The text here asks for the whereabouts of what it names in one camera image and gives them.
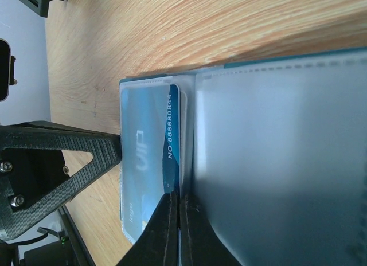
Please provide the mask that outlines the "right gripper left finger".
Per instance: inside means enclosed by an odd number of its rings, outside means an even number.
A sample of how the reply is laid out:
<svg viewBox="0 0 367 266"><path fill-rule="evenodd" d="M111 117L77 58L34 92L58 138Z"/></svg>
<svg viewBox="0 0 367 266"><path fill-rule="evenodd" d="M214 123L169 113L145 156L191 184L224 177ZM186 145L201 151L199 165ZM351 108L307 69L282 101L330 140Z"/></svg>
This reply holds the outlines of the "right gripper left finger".
<svg viewBox="0 0 367 266"><path fill-rule="evenodd" d="M178 196L162 196L143 233L118 265L178 264Z"/></svg>

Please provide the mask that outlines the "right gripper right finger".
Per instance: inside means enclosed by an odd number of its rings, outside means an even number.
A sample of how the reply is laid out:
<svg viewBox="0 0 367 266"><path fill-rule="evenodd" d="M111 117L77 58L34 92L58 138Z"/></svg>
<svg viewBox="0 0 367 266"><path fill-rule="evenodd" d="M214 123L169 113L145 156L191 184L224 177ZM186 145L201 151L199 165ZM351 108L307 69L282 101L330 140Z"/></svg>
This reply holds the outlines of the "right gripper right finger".
<svg viewBox="0 0 367 266"><path fill-rule="evenodd" d="M179 212L182 265L240 265L217 237L195 195L181 199Z"/></svg>

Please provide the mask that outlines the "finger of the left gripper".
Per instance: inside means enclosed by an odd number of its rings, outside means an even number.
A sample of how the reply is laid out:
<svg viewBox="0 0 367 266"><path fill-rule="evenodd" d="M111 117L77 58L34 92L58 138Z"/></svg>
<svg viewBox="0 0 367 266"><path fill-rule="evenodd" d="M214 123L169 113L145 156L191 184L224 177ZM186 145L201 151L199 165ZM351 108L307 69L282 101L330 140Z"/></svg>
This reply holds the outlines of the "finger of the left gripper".
<svg viewBox="0 0 367 266"><path fill-rule="evenodd" d="M69 175L63 151L92 160ZM1 241L14 240L122 160L120 136L46 121L1 126Z"/></svg>

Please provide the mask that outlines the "teal card holder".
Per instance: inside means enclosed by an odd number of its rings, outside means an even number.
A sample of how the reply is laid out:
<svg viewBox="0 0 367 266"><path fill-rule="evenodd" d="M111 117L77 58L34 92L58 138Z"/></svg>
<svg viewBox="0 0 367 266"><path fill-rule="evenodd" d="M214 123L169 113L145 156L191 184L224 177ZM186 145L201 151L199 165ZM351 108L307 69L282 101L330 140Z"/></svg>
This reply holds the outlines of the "teal card holder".
<svg viewBox="0 0 367 266"><path fill-rule="evenodd" d="M243 265L366 264L366 49L123 79L180 91L180 196Z"/></svg>

